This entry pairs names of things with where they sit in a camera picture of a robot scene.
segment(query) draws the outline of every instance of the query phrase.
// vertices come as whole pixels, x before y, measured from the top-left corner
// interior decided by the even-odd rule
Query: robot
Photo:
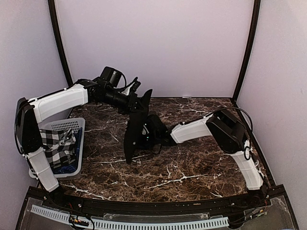
[[[64,110],[100,102],[118,108],[120,114],[129,115],[124,137],[127,164],[131,163],[136,149],[152,149],[157,144],[174,146],[190,139],[213,136],[221,150],[236,161],[247,189],[265,195],[267,185],[259,162],[251,152],[247,129],[227,110],[230,108],[218,107],[199,119],[167,128],[157,115],[148,115],[152,90],[138,97],[135,93],[141,84],[138,78],[128,85],[125,83],[123,88],[117,88],[121,77],[126,82],[122,72],[105,67],[101,76],[94,80],[80,79],[57,92],[18,101],[14,128],[16,146],[44,189],[55,191],[59,183],[46,159],[38,124]]]

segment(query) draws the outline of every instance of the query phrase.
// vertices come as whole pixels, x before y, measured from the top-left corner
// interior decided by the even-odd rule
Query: brown marble surface
[[[229,99],[220,98],[152,98],[150,114],[158,114],[170,127],[199,118],[220,105],[232,106]],[[116,201],[175,202],[247,192],[235,161],[223,154],[212,137],[163,147],[158,155],[158,149],[137,150],[132,164],[127,165],[123,153],[127,115],[106,104],[91,103],[75,108],[71,117],[83,117],[86,123],[81,177],[61,181],[67,194]]]

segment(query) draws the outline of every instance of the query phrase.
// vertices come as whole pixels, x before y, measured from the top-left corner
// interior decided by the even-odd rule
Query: black and white checkered fabric
[[[53,131],[41,129],[43,148],[51,168],[69,165],[76,160],[76,138],[73,130]]]

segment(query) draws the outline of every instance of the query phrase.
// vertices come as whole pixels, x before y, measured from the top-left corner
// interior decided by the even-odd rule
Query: slotted white strip
[[[69,224],[68,212],[55,211],[36,205],[32,205],[31,212],[60,223]],[[79,217],[79,219],[89,222],[86,218]],[[181,223],[125,223],[94,218],[92,220],[96,230],[208,230],[229,226],[228,217]]]

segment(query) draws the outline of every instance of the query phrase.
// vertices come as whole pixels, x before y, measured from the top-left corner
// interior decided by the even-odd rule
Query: laundry basket
[[[70,118],[65,120],[58,120],[49,122],[41,127],[42,129],[53,130],[53,131],[60,131],[64,129],[72,128],[74,131],[78,131],[82,128],[82,136],[80,140],[80,151],[79,151],[79,159],[78,159],[78,168],[75,172],[72,173],[64,173],[64,174],[54,174],[56,178],[62,180],[71,180],[78,178],[78,174],[81,172],[82,166],[82,152],[83,152],[83,140],[84,140],[84,128],[85,128],[85,120],[81,117],[79,118]],[[32,178],[35,178],[31,170],[29,169],[29,175]]]

